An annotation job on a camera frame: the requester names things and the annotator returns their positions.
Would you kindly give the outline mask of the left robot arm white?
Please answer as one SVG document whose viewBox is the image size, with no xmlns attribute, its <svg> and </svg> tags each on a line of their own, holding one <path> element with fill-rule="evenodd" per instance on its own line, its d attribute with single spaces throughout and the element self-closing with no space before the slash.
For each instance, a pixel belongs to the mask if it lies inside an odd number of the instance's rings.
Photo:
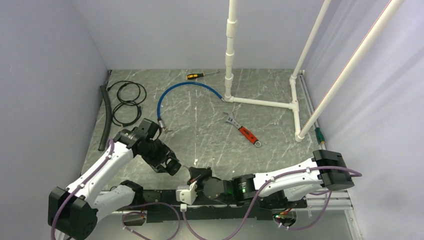
<svg viewBox="0 0 424 240">
<path fill-rule="evenodd" d="M 54 188 L 48 197 L 50 238 L 57 231 L 76 240 L 86 239 L 96 224 L 110 213 L 145 204 L 144 188 L 130 180 L 101 194 L 104 186 L 135 157 L 140 156 L 156 173 L 174 176 L 181 163 L 159 136 L 160 126 L 144 118 L 138 127 L 123 129 L 107 141 L 107 150 L 83 175 L 66 188 Z"/>
</svg>

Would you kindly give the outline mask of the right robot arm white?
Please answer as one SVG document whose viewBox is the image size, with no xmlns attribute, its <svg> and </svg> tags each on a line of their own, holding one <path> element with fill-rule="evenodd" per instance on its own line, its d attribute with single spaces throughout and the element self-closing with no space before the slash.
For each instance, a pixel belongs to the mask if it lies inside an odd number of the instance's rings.
<svg viewBox="0 0 424 240">
<path fill-rule="evenodd" d="M 224 204 L 246 203 L 255 197 L 265 198 L 274 193 L 276 203 L 289 207 L 321 188 L 341 191 L 353 187 L 354 176 L 360 174 L 347 169 L 339 152 L 319 149 L 313 156 L 297 165 L 264 173 L 252 173 L 231 180 L 212 176 L 210 168 L 189 168 L 190 179 L 176 189 L 179 202 L 192 205 L 203 195 Z"/>
</svg>

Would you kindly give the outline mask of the black foam tube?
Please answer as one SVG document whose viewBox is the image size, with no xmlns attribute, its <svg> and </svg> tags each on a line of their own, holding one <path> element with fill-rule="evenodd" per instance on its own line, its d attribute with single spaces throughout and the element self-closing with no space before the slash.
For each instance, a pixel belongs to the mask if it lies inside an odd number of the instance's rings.
<svg viewBox="0 0 424 240">
<path fill-rule="evenodd" d="M 98 151 L 101 152 L 101 151 L 104 151 L 107 146 L 107 142 L 108 142 L 109 134 L 111 130 L 111 125 L 112 125 L 113 114 L 112 114 L 112 106 L 111 106 L 111 101 L 109 98 L 109 93 L 107 91 L 107 86 L 101 85 L 99 89 L 101 92 L 102 100 L 104 103 L 104 109 L 105 109 L 105 122 L 104 122 L 103 132 L 102 132 L 98 149 L 97 149 Z"/>
</svg>

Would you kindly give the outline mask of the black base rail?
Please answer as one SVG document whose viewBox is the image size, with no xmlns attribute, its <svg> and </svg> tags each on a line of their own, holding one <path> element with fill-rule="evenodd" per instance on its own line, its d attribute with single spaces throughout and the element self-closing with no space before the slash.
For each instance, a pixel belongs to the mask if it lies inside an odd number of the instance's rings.
<svg viewBox="0 0 424 240">
<path fill-rule="evenodd" d="M 176 191 L 170 189 L 145 189 L 143 191 L 143 204 L 145 203 L 168 203 L 178 212 L 180 211 L 180 202 L 176 200 Z M 232 203 L 221 203 L 213 201 L 204 195 L 196 198 L 193 205 L 187 207 L 186 217 L 188 220 L 218 220 L 218 219 L 243 219 L 250 202 L 237 205 Z M 273 193 L 268 197 L 259 197 L 254 203 L 248 218 L 259 221 L 272 221 L 273 218 L 288 209 L 305 209 L 308 204 L 306 197 L 300 200 L 289 202 L 283 197 L 283 192 Z M 147 223 L 162 223 L 164 221 L 176 221 L 177 216 L 169 207 L 158 204 L 144 207 L 122 207 L 114 211 L 114 214 L 126 214 L 132 211 L 142 211 L 145 214 Z"/>
</svg>

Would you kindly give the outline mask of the red handled adjustable wrench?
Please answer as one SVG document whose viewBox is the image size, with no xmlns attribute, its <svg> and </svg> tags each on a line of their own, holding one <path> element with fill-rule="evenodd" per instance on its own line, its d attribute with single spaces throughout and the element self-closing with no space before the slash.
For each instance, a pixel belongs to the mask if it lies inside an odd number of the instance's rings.
<svg viewBox="0 0 424 240">
<path fill-rule="evenodd" d="M 226 123 L 229 123 L 236 127 L 237 130 L 255 147 L 260 148 L 262 146 L 262 143 L 253 133 L 251 133 L 247 128 L 245 128 L 236 121 L 232 111 L 224 111 L 223 113 L 227 115 L 225 119 Z"/>
</svg>

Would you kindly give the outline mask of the orange handled screwdriver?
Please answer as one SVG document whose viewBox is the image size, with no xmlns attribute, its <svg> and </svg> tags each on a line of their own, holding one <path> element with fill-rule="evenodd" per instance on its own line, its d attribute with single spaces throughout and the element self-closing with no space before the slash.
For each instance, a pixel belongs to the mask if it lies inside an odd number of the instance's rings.
<svg viewBox="0 0 424 240">
<path fill-rule="evenodd" d="M 205 77 L 205 76 L 207 76 L 207 75 L 217 74 L 217 73 L 219 73 L 219 72 L 220 72 L 220 71 L 218 70 L 218 71 L 208 72 L 208 73 L 204 73 L 204 72 L 200 72 L 200 73 L 190 73 L 190 74 L 188 74 L 188 75 L 186 76 L 186 79 L 187 79 L 187 80 L 195 80 L 195 79 L 198 79 L 198 78 Z"/>
</svg>

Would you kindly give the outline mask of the green handled screwdriver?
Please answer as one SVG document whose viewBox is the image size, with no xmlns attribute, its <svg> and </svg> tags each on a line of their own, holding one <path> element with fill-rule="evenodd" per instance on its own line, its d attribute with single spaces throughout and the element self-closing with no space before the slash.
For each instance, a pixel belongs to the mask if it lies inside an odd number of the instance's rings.
<svg viewBox="0 0 424 240">
<path fill-rule="evenodd" d="M 316 127 L 314 129 L 314 132 L 315 132 L 317 143 L 318 144 L 324 144 L 326 140 L 325 140 L 325 136 L 322 133 L 321 129 L 319 127 Z"/>
</svg>

